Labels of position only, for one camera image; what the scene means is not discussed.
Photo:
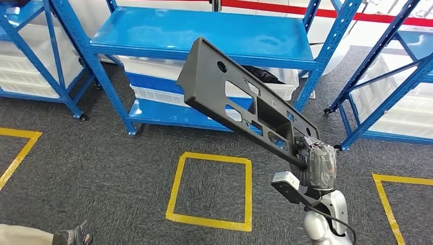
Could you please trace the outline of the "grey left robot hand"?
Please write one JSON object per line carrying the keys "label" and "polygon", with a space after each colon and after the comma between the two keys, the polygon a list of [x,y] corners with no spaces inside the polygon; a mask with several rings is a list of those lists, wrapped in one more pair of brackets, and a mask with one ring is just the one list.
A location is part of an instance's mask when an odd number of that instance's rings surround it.
{"label": "grey left robot hand", "polygon": [[53,235],[52,245],[89,245],[93,237],[86,230],[88,221],[84,221],[73,230],[56,231]]}

